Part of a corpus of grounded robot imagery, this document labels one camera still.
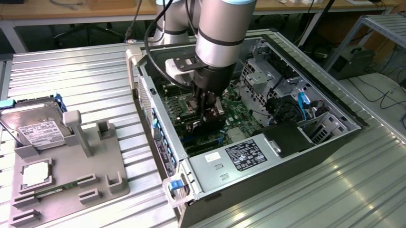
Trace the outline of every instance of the metal workbench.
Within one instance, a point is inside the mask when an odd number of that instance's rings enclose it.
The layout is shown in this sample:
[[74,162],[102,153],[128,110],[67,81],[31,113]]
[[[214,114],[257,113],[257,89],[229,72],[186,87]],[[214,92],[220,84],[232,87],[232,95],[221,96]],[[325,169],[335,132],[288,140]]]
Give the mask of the metal workbench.
[[[406,16],[401,14],[392,15],[369,15],[361,16],[355,24],[349,35],[345,37],[341,45],[331,54],[324,68],[331,71],[343,50],[351,44],[355,36],[357,35],[363,26],[368,26],[372,30],[380,32],[388,39],[391,39],[399,46],[406,48]],[[361,44],[365,44],[372,33],[361,40]]]
[[[365,118],[371,128],[317,167],[213,216],[196,227],[403,227],[406,225],[406,147],[332,82],[324,69],[278,34],[272,38]],[[130,95],[125,44],[15,55],[9,97],[59,92],[85,128],[102,119],[117,125],[132,193],[42,227],[178,227]],[[0,228],[7,227],[14,140],[0,145]]]

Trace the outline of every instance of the warning label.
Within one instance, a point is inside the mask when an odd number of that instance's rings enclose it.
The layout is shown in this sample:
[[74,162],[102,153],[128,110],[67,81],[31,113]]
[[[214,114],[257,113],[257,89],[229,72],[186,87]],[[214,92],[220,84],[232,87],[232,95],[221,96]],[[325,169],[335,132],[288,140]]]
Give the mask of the warning label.
[[19,131],[25,134],[30,143],[37,147],[65,140],[63,133],[59,130],[55,121],[19,127]]
[[226,152],[238,171],[245,171],[246,169],[268,161],[268,158],[265,157],[253,139],[226,148]]

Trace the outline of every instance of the hard drive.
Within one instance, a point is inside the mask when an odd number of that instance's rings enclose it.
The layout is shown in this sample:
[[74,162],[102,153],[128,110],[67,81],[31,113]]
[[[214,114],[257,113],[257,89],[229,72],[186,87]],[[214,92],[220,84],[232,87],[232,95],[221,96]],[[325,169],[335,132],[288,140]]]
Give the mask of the hard drive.
[[65,137],[73,135],[63,124],[62,102],[54,97],[19,101],[0,111],[0,123],[19,146],[34,145],[38,150],[61,146]]

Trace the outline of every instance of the metal slatted surface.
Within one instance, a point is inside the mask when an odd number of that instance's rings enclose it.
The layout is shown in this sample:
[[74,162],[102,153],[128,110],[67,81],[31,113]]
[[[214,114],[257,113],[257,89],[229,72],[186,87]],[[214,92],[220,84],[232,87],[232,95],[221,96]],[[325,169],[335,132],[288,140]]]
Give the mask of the metal slatted surface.
[[406,17],[404,15],[371,15],[365,17],[364,23],[406,48]]
[[[406,224],[406,148],[348,96],[332,77],[276,33],[273,39],[371,124],[368,131],[317,167],[228,209],[194,227],[403,227]],[[118,126],[132,193],[43,227],[178,227],[168,205],[141,120],[130,102],[125,45],[18,55],[10,94],[25,98],[63,91],[69,109]],[[42,59],[58,59],[50,62]],[[7,227],[14,140],[0,146],[0,228]]]

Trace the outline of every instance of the motherboard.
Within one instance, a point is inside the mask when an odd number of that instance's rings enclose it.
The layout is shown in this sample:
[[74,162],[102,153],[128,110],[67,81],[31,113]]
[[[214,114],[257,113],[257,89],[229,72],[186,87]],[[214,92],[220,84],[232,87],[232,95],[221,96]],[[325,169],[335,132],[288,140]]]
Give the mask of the motherboard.
[[192,157],[252,137],[254,131],[262,127],[232,86],[225,90],[222,98],[226,124],[221,130],[200,136],[192,135],[186,129],[186,123],[201,118],[196,113],[198,105],[193,92],[168,84],[162,86],[161,94],[184,147]]

